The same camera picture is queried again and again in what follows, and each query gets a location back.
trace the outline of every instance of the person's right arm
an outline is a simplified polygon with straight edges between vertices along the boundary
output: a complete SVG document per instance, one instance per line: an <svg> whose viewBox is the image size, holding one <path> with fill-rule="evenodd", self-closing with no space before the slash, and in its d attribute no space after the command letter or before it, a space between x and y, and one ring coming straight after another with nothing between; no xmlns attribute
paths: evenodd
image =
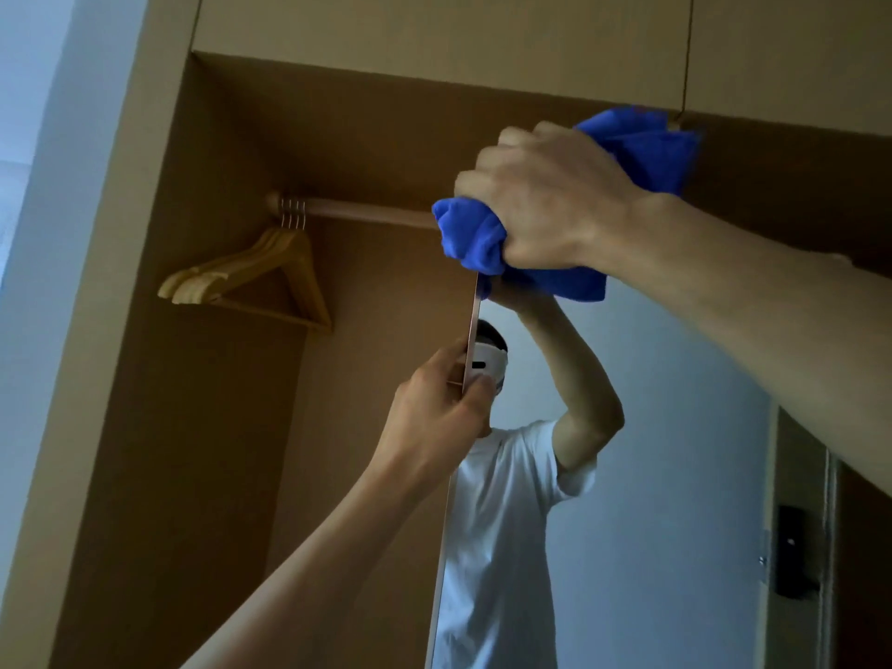
<svg viewBox="0 0 892 669"><path fill-rule="evenodd" d="M587 136L557 125L506 129L456 194L505 224L510 265L583 265L639 289L892 494L891 281L641 190Z"/></svg>

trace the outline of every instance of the closet rod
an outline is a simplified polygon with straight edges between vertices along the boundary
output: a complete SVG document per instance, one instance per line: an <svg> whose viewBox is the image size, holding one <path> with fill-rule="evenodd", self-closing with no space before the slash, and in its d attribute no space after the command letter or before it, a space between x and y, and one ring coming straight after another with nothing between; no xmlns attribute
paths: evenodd
<svg viewBox="0 0 892 669"><path fill-rule="evenodd" d="M318 197L295 197L273 191L267 195L267 209L276 217L283 211L296 217L319 216L359 220L364 223L389 223L436 230L437 222L429 211L412 211L375 204L358 204L352 201L323 200Z"/></svg>

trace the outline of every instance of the white t-shirt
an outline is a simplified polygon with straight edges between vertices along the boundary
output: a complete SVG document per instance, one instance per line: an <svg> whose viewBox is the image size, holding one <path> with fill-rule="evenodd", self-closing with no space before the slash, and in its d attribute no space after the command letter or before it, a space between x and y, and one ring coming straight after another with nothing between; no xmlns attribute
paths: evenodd
<svg viewBox="0 0 892 669"><path fill-rule="evenodd" d="M595 481L595 463L561 474L554 422L493 430L459 465L446 520L434 669L557 667L545 519Z"/></svg>

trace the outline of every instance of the clothes hanger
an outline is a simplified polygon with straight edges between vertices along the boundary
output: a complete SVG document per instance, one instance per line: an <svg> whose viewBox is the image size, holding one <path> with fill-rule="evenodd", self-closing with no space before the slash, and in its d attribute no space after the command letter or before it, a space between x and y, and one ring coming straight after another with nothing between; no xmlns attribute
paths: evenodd
<svg viewBox="0 0 892 669"><path fill-rule="evenodd" d="M280 226L269 228L253 247L172 274L162 283L158 295L177 305L219 305L330 333L331 317L313 269L309 237L303 229L306 214L302 211L292 226L294 216L284 209L285 206ZM286 218L288 227L284 226ZM299 315L256 308L224 297L225 293L274 269L283 271Z"/></svg>

